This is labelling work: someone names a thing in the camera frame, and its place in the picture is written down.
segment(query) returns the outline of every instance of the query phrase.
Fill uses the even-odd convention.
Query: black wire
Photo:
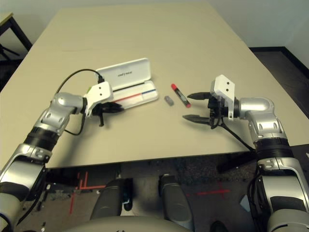
[[[217,126],[219,126],[220,120],[221,120],[221,101],[218,101],[218,119],[216,125],[212,125],[211,129],[215,129]]]
[[[61,88],[64,86],[64,84],[65,84],[71,77],[73,77],[75,74],[80,73],[80,72],[83,72],[83,71],[91,71],[91,72],[94,72],[94,73],[96,73],[96,74],[99,76],[99,78],[102,78],[101,74],[98,73],[97,71],[93,70],[93,69],[80,69],[80,70],[77,70],[77,71],[73,72],[71,75],[69,75],[69,76],[61,83],[61,85],[59,86],[59,88],[57,89],[57,91],[56,91],[55,94],[57,94],[57,93],[61,90]]]
[[[20,224],[28,215],[29,213],[33,210],[33,208],[35,207],[35,205],[38,203],[40,197],[41,197],[41,194],[44,190],[44,187],[45,187],[45,184],[42,184],[42,188],[40,190],[40,192],[38,193],[38,197],[34,200],[33,204],[31,205],[31,207],[27,210],[27,212],[18,220],[18,224]]]
[[[250,147],[248,144],[246,144],[235,132],[233,132],[227,125],[224,123],[223,118],[221,119],[222,123],[219,125],[220,127],[226,129],[228,132],[230,132],[236,139],[238,139],[246,148],[248,148],[250,151],[255,151],[252,147]]]
[[[83,72],[83,71],[91,71],[91,72],[94,72],[94,73],[96,73],[96,74],[98,75],[98,82],[104,81],[104,79],[103,79],[103,77],[101,76],[101,74],[98,73],[97,71],[95,71],[95,70],[93,70],[93,69],[80,69],[80,70],[77,70],[77,71],[73,72],[71,75],[69,75],[69,76],[61,83],[61,85],[59,86],[59,88],[57,89],[57,91],[56,91],[55,94],[59,93],[59,91],[60,91],[61,88],[64,86],[64,84],[65,84],[71,77],[73,77],[75,74],[80,73],[80,72]],[[67,133],[69,133],[69,134],[71,134],[71,135],[80,135],[80,134],[82,133],[82,131],[83,131],[84,123],[85,123],[85,114],[83,114],[82,122],[81,122],[81,128],[80,128],[80,130],[79,130],[78,133],[74,133],[74,132],[71,132],[71,131],[69,131],[69,130],[64,130],[64,131],[67,132]]]
[[[82,133],[82,131],[83,131],[83,128],[84,128],[85,119],[86,119],[86,113],[83,113],[81,128],[80,128],[80,130],[79,130],[78,133],[73,133],[73,132],[71,132],[71,131],[69,131],[69,130],[64,130],[64,131],[67,132],[67,133],[69,133],[69,134],[71,134],[71,135],[80,135],[80,134]]]

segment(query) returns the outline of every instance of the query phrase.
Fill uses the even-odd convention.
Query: gray floor
[[[272,72],[292,99],[309,117],[309,79],[307,79],[281,52],[258,52],[255,55]],[[309,145],[293,147],[300,159],[307,180],[309,162],[306,152]],[[104,185],[117,173],[122,178],[134,178],[134,204],[131,211],[123,210],[122,215],[144,215],[162,218],[162,203],[158,197],[158,176],[169,173],[178,177],[192,207],[197,232],[208,232],[215,220],[225,223],[230,232],[253,232],[250,213],[239,202],[246,193],[248,181],[252,178],[255,163],[250,163],[225,174],[216,171],[216,165],[226,156],[201,156],[193,158],[164,159],[128,162],[113,165],[67,169],[68,173],[80,173],[81,179],[88,173],[88,186]],[[46,232],[62,231],[89,220],[92,208],[98,198],[96,190],[74,190],[63,186],[53,186],[43,203],[43,208],[31,214],[16,228]]]

